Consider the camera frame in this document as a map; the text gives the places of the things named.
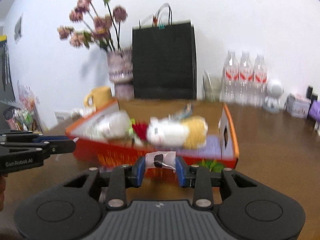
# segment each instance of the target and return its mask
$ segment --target purple box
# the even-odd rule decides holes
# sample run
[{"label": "purple box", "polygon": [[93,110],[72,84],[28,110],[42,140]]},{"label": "purple box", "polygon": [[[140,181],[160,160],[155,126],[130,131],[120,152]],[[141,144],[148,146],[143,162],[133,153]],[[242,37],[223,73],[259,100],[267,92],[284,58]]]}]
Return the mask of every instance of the purple box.
[{"label": "purple box", "polygon": [[309,110],[309,115],[317,122],[320,122],[320,102],[319,101],[313,101],[312,106],[310,107],[310,110]]}]

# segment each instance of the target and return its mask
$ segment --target stuffed toy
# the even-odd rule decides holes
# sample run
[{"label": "stuffed toy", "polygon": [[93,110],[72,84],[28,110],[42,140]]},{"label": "stuffed toy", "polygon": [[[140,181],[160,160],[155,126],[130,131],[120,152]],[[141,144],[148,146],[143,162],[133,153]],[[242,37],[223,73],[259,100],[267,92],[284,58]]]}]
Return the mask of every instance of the stuffed toy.
[{"label": "stuffed toy", "polygon": [[96,129],[106,139],[125,138],[129,135],[131,120],[126,111],[115,112],[101,118]]},{"label": "stuffed toy", "polygon": [[208,124],[200,116],[181,121],[150,119],[147,140],[155,146],[183,147],[198,149],[206,145]]}]

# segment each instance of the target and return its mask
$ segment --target flower vase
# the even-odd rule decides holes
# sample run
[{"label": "flower vase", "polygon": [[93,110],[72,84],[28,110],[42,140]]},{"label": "flower vase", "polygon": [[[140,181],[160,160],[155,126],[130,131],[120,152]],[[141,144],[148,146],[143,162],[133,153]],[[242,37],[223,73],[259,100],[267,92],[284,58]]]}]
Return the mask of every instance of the flower vase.
[{"label": "flower vase", "polygon": [[115,85],[115,97],[130,100],[134,98],[132,48],[107,53],[109,80]]}]

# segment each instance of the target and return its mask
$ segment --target person's hand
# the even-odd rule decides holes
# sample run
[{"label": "person's hand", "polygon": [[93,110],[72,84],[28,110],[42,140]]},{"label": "person's hand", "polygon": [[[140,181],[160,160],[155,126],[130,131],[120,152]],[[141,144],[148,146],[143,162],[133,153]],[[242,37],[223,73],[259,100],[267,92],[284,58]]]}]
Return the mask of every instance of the person's hand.
[{"label": "person's hand", "polygon": [[3,210],[4,205],[5,177],[8,177],[8,175],[0,176],[0,211]]}]

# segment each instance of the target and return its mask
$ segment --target mug handle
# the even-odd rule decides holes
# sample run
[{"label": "mug handle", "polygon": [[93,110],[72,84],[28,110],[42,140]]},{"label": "mug handle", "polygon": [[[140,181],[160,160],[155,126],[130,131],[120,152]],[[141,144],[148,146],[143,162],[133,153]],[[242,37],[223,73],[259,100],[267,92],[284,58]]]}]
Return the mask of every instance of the mug handle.
[{"label": "mug handle", "polygon": [[90,93],[89,95],[87,95],[85,98],[84,98],[84,101],[83,101],[83,104],[85,107],[92,107],[94,106],[93,102],[92,102],[92,105],[89,104],[89,100],[91,99],[92,100],[92,93]]}]

